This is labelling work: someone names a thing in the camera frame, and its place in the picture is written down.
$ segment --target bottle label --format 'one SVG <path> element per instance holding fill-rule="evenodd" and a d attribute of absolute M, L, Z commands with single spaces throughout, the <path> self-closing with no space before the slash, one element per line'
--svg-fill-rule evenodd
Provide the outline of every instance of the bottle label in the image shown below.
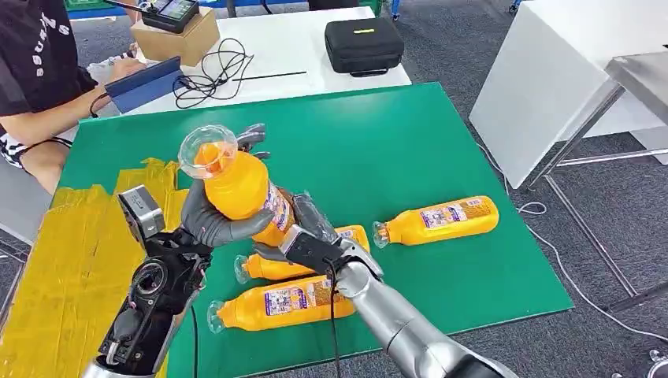
<path fill-rule="evenodd" d="M 271 317 L 297 309 L 329 305 L 331 290 L 331 280 L 307 284 L 305 294 L 304 290 L 296 286 L 267 290 L 265 291 L 265 313 Z M 341 295 L 334 295 L 334 303 L 342 300 Z"/>
<path fill-rule="evenodd" d="M 353 236 L 354 236 L 354 231 L 353 230 L 344 230 L 344 231 L 339 232 L 339 236 L 342 237 L 342 238 L 352 239 Z"/>
<path fill-rule="evenodd" d="M 304 290 L 299 287 L 265 291 L 265 313 L 269 317 L 308 307 Z"/>
<path fill-rule="evenodd" d="M 489 208 L 478 198 L 420 212 L 427 228 L 443 227 L 489 214 Z"/>
<path fill-rule="evenodd" d="M 313 306 L 329 305 L 329 299 L 332 297 L 332 281 L 322 280 L 316 283 L 309 283 L 306 287 L 306 293 L 309 295 L 309 304 Z M 334 294 L 334 303 L 343 301 L 343 297 L 339 294 Z"/>
<path fill-rule="evenodd" d="M 288 200 L 285 199 L 280 191 L 278 191 L 276 185 L 271 182 L 269 182 L 267 198 L 262 208 L 270 209 L 274 213 L 272 223 L 274 223 L 279 230 L 285 231 L 285 228 L 288 226 L 288 220 L 290 219 L 290 203 L 288 203 Z"/>

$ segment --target bottle cap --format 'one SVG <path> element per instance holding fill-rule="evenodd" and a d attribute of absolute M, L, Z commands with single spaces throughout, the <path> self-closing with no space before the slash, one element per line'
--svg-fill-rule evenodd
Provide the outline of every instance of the bottle cap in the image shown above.
<path fill-rule="evenodd" d="M 248 258 L 246 256 L 237 255 L 234 258 L 234 275 L 236 281 L 242 285 L 251 280 L 251 275 L 248 272 Z"/>
<path fill-rule="evenodd" d="M 223 302 L 212 301 L 209 309 L 206 310 L 206 323 L 212 333 L 221 333 L 225 328 L 223 321 L 218 317 L 218 311 L 223 307 Z"/>
<path fill-rule="evenodd" d="M 226 127 L 218 124 L 202 126 L 181 143 L 179 164 L 193 179 L 210 179 L 234 161 L 237 148 L 234 133 Z"/>
<path fill-rule="evenodd" d="M 373 222 L 373 243 L 378 248 L 384 248 L 390 243 L 390 232 L 385 223 Z"/>

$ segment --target bottle neck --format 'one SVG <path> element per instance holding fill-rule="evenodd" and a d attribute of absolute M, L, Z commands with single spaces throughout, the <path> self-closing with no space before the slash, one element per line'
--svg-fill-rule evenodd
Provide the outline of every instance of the bottle neck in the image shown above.
<path fill-rule="evenodd" d="M 226 328 L 236 327 L 236 301 L 227 301 L 221 309 L 218 310 L 218 317 Z"/>
<path fill-rule="evenodd" d="M 399 222 L 396 219 L 390 220 L 385 223 L 385 227 L 388 230 L 388 242 L 401 243 L 401 228 Z"/>
<path fill-rule="evenodd" d="M 261 278 L 262 275 L 262 257 L 259 254 L 252 254 L 244 265 L 248 276 L 251 278 Z"/>
<path fill-rule="evenodd" d="M 243 151 L 236 151 L 234 159 L 228 162 L 225 167 L 221 169 L 221 172 L 216 176 L 206 179 L 208 183 L 213 184 L 216 187 L 227 186 L 230 183 L 234 183 L 239 177 L 239 170 L 243 165 L 243 161 L 248 158 L 256 158 L 252 155 L 249 155 Z"/>

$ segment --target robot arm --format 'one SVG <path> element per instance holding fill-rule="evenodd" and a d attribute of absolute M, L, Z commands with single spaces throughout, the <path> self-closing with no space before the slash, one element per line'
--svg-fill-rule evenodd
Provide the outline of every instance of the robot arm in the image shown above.
<path fill-rule="evenodd" d="M 162 233 L 162 211 L 144 186 L 119 195 L 121 207 L 147 253 L 84 378 L 152 378 L 162 366 L 185 312 L 203 289 L 211 263 L 206 245 L 182 228 Z"/>
<path fill-rule="evenodd" d="M 146 188 L 119 195 L 132 234 L 147 252 L 132 277 L 100 355 L 84 378 L 153 378 L 160 369 L 185 311 L 204 287 L 212 248 L 183 229 L 160 232 L 162 212 Z M 354 304 L 384 350 L 409 378 L 517 378 L 504 365 L 483 358 L 435 328 L 398 291 L 383 283 L 383 271 L 355 241 L 339 238 L 308 196 L 295 196 L 293 225 L 280 252 L 289 261 L 325 274 L 334 268 L 336 288 Z"/>
<path fill-rule="evenodd" d="M 330 244 L 294 225 L 280 249 L 288 260 L 320 273 L 328 271 L 325 266 L 335 267 L 339 293 L 353 302 L 404 376 L 517 378 L 506 366 L 475 354 L 434 327 L 383 283 L 380 266 L 355 241 L 338 239 Z"/>

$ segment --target yellow tape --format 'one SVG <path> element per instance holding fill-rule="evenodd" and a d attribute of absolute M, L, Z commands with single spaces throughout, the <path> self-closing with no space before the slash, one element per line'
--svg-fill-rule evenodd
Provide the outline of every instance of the yellow tape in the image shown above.
<path fill-rule="evenodd" d="M 114 194 L 143 183 L 180 223 L 186 191 L 176 190 L 178 165 L 156 159 L 119 172 Z M 144 259 L 114 196 L 94 185 L 59 188 L 30 253 L 2 339 L 0 376 L 78 377 L 97 349 Z M 166 364 L 158 376 L 166 375 Z"/>

